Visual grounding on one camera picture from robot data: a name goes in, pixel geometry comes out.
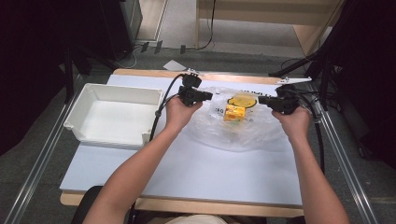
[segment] hand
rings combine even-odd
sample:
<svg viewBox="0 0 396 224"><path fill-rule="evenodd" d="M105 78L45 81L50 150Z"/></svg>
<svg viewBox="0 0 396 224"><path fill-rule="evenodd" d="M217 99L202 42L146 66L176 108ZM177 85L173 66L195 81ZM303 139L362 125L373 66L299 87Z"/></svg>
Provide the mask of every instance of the hand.
<svg viewBox="0 0 396 224"><path fill-rule="evenodd" d="M309 121L311 120L309 112L306 109L299 106L290 115L283 115L276 111L273 111L272 114L275 118L279 119L289 139L306 139Z"/></svg>
<svg viewBox="0 0 396 224"><path fill-rule="evenodd" d="M166 125L165 128L176 132L181 132L184 126L189 123L192 114L202 106L202 102L192 106L186 106L177 96L172 98L166 105Z"/></svg>

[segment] forearm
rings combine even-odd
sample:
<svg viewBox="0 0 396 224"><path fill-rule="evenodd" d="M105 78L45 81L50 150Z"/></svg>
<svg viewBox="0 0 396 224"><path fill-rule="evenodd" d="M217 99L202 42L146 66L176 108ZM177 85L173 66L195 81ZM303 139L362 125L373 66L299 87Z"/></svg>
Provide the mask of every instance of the forearm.
<svg viewBox="0 0 396 224"><path fill-rule="evenodd" d="M294 150L306 223L349 223L344 206L321 172L305 138L290 140Z"/></svg>
<svg viewBox="0 0 396 224"><path fill-rule="evenodd" d="M104 217L111 219L112 222L115 219L122 220L129 207L146 187L177 134L177 131L164 129L125 161L105 183L90 210L91 217L96 221L98 219L104 221Z"/></svg>

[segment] metal rail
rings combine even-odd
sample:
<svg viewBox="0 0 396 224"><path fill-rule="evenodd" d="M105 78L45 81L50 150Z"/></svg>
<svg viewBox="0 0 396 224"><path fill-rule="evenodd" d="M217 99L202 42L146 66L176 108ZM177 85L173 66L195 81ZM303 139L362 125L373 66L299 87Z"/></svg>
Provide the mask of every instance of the metal rail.
<svg viewBox="0 0 396 224"><path fill-rule="evenodd" d="M311 89L311 91L317 91L317 88L313 84L308 84L308 88ZM363 187L361 186L361 182L356 176L352 164L350 163L349 158L344 150L343 144L341 143L341 140L338 137L334 126L332 125L332 119L329 115L329 112L324 111L323 107L319 102L315 103L315 107L322 114L321 121L327 135L329 136L335 157L340 164L340 168L344 173L346 182L349 185L349 189L352 193L356 205L358 206L359 212L361 213L361 219L364 223L367 224L378 223L373 208L370 205L369 200L367 199Z"/></svg>
<svg viewBox="0 0 396 224"><path fill-rule="evenodd" d="M69 103L64 105L64 108L62 109L61 114L57 118L46 143L44 144L40 154L37 157L37 160L35 161L35 165L33 166L26 180L24 181L18 193L17 199L15 200L11 210L8 213L5 224L17 224L21 222L21 218L26 210L26 207L32 199L33 194L35 193L38 182L40 181L41 176L43 175L47 164L50 161L50 157L53 150L55 149L58 139L61 136L64 120L66 119L66 116L68 115L73 103L75 102L78 93L82 89L82 84L82 77L81 75L78 75L76 78L75 87L75 90L77 91L69 100Z"/></svg>

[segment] table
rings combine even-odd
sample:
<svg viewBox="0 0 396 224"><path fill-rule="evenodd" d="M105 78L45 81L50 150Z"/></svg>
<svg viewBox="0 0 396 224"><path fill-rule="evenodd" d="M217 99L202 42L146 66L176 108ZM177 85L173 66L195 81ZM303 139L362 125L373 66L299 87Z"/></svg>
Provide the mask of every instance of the table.
<svg viewBox="0 0 396 224"><path fill-rule="evenodd" d="M211 19L213 0L196 0L195 47L200 19ZM293 24L305 55L338 20L344 0L217 0L215 20Z"/></svg>

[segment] clear plastic bag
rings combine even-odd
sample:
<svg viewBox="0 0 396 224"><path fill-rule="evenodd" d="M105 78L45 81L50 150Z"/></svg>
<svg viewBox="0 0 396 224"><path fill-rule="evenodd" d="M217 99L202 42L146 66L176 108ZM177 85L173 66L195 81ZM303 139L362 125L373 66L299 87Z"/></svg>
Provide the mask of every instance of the clear plastic bag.
<svg viewBox="0 0 396 224"><path fill-rule="evenodd" d="M246 109L241 121L224 121L228 100L242 91L227 88L202 88L200 91L213 93L211 101L194 113L188 124L191 136L197 141L211 147L242 152L263 149L264 144L284 136L280 122L271 114L272 109L266 105L255 104Z"/></svg>

